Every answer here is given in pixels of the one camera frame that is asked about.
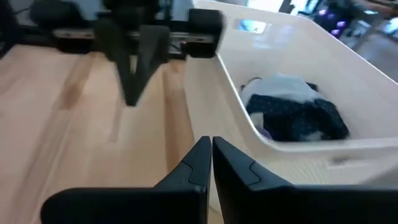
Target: white cloth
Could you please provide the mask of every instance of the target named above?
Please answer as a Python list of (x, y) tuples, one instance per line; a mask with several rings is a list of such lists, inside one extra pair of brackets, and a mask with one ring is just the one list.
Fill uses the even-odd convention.
[(241, 92), (241, 100), (246, 107), (253, 94), (272, 96), (299, 103), (325, 98), (311, 89), (302, 79), (282, 73), (250, 81)]

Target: wooden table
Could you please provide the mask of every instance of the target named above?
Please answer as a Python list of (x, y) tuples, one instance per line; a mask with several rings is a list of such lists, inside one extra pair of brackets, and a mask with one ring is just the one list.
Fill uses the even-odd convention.
[(0, 71), (0, 223), (40, 223), (71, 187), (151, 187), (193, 146), (184, 61), (161, 66), (136, 108), (100, 53), (16, 46)]

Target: dark fabric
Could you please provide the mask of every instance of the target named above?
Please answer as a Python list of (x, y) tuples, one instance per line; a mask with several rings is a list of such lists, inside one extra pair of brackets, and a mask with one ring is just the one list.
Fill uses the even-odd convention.
[(318, 86), (312, 83), (306, 83), (312, 90), (318, 91)]
[(318, 131), (322, 140), (344, 139), (349, 133), (336, 106), (326, 100), (298, 103), (252, 95), (246, 109), (249, 114), (263, 113), (264, 129), (276, 141), (306, 141)]

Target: clothing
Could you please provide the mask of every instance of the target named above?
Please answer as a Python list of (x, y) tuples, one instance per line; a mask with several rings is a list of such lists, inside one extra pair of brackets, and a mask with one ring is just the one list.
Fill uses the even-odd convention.
[(268, 132), (267, 130), (265, 130), (264, 128), (262, 128), (262, 127), (256, 127), (256, 129), (257, 129), (257, 131), (258, 131), (261, 135), (263, 135), (263, 136), (266, 137), (267, 139), (272, 139), (271, 134), (269, 134), (269, 132)]
[(349, 131), (336, 106), (314, 89), (299, 78), (277, 74), (252, 80), (241, 97), (254, 125), (276, 141), (346, 138)]
[(319, 92), (314, 91), (303, 80), (282, 73), (270, 77), (252, 79), (242, 90), (241, 99), (246, 106), (253, 94), (273, 96), (286, 100), (304, 103), (316, 99), (324, 99)]

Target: white plastic basket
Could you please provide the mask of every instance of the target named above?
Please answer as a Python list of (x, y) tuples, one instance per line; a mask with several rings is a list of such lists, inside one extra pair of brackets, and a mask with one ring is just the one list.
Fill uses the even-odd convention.
[[(218, 56), (187, 59), (185, 91), (195, 140), (221, 136), (295, 184), (398, 184), (394, 81), (306, 18), (214, 1), (194, 5), (225, 16)], [(261, 34), (238, 30), (241, 19), (265, 22), (266, 28)], [(262, 137), (238, 90), (250, 78), (276, 71), (318, 85), (338, 107), (349, 139), (281, 143)], [(213, 181), (210, 204), (219, 210), (214, 186)]]

